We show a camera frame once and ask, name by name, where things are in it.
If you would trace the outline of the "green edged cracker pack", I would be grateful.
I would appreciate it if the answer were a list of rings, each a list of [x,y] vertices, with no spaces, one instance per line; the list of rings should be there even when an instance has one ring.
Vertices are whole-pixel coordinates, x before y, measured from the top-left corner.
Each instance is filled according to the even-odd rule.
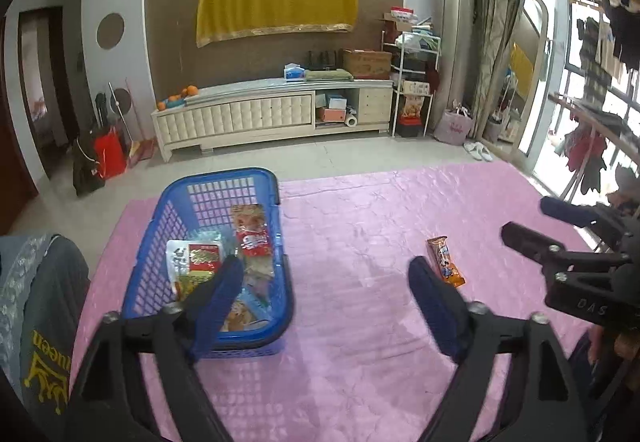
[[[211,280],[221,267],[223,254],[220,242],[168,241],[166,268],[177,298],[186,299],[196,286]]]

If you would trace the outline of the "red chips snack bag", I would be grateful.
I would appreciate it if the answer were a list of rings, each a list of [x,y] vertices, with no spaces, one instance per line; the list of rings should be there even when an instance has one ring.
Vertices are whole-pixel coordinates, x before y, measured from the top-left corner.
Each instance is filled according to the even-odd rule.
[[[233,205],[230,215],[242,253],[246,257],[271,257],[272,244],[264,207],[259,204]]]

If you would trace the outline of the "blue white snack bag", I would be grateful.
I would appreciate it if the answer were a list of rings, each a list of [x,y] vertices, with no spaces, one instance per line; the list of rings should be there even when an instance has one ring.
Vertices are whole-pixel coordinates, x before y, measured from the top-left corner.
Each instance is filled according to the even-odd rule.
[[[248,289],[242,289],[233,301],[221,330],[223,332],[246,332],[261,329],[270,322],[271,313],[267,305]]]

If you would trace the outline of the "square cracker pack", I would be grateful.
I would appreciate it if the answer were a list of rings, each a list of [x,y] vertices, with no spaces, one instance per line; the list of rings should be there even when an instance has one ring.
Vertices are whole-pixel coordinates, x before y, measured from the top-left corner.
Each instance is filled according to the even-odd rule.
[[[271,256],[247,256],[244,258],[244,285],[267,292],[274,277]]]

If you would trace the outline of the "person dark printed shirt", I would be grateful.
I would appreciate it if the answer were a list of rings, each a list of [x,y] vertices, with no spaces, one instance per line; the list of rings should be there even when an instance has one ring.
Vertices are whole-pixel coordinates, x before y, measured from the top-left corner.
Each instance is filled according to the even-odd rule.
[[[59,234],[1,239],[1,439],[61,441],[89,268]]]

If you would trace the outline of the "orange cartoon snack bar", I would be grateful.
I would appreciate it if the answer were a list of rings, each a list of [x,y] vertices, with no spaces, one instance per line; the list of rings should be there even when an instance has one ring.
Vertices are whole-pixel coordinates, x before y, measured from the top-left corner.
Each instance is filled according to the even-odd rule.
[[[465,278],[452,261],[446,236],[432,237],[431,239],[428,239],[426,243],[435,257],[438,272],[442,280],[454,287],[464,285]]]

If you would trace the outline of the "white slippers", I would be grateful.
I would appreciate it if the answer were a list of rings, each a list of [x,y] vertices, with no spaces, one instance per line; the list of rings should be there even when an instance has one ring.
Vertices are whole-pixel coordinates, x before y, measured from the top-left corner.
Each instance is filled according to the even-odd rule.
[[[483,161],[490,163],[494,160],[494,157],[491,155],[490,151],[487,147],[484,146],[481,142],[465,142],[463,144],[463,149],[475,159],[475,161]]]

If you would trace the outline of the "blue plastic basket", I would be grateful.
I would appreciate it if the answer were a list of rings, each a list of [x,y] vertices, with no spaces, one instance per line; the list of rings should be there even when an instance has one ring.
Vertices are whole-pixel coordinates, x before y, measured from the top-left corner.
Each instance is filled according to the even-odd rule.
[[[263,168],[203,173],[160,195],[122,305],[125,319],[184,303],[194,289],[235,267],[195,315],[192,358],[249,358],[283,349],[294,313],[283,250],[278,179]]]

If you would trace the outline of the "white metal shelf rack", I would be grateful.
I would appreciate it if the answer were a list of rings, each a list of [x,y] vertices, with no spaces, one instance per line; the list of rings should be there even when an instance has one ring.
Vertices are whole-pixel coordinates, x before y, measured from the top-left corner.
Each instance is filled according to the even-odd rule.
[[[442,39],[430,18],[391,6],[382,15],[380,48],[390,54],[393,137],[424,137],[439,86]]]

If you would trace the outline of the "red bag on floor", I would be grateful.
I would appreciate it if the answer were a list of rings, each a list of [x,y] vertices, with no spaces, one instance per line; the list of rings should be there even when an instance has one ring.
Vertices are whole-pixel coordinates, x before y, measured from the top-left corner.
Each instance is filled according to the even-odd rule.
[[[114,126],[108,129],[107,133],[94,139],[93,147],[99,164],[99,174],[103,180],[125,173],[127,161]]]

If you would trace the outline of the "cardboard box on cabinet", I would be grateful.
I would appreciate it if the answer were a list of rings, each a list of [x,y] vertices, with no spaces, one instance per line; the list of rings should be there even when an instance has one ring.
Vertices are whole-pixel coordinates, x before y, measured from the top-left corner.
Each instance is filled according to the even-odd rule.
[[[342,68],[356,80],[387,80],[392,54],[386,51],[343,49]]]

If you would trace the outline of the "silver standing air conditioner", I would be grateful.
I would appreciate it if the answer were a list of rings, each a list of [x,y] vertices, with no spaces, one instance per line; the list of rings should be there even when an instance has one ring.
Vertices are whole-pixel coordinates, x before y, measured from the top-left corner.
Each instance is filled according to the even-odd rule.
[[[470,66],[474,0],[433,0],[434,32],[440,38],[439,85],[431,105],[428,128],[434,130],[442,114],[463,100]]]

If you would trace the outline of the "patterned curtain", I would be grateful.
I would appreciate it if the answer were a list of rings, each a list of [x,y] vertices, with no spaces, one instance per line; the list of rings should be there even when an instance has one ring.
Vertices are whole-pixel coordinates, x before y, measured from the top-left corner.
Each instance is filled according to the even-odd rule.
[[[489,92],[502,36],[506,28],[509,0],[480,0],[480,67],[473,102],[474,137],[480,138],[489,111]]]

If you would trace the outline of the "tissue box on cabinet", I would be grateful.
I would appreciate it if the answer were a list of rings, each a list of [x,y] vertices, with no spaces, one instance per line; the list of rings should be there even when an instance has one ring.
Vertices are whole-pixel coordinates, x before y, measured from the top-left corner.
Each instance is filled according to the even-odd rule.
[[[303,82],[306,80],[306,69],[297,63],[285,64],[283,78],[287,83]]]

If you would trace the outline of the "white tv cabinet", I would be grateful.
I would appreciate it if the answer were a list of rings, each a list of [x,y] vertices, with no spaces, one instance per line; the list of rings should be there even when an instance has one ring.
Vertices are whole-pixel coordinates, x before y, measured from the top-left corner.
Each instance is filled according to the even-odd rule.
[[[164,161],[175,151],[341,135],[386,133],[391,80],[287,82],[282,78],[207,87],[181,106],[152,113]]]

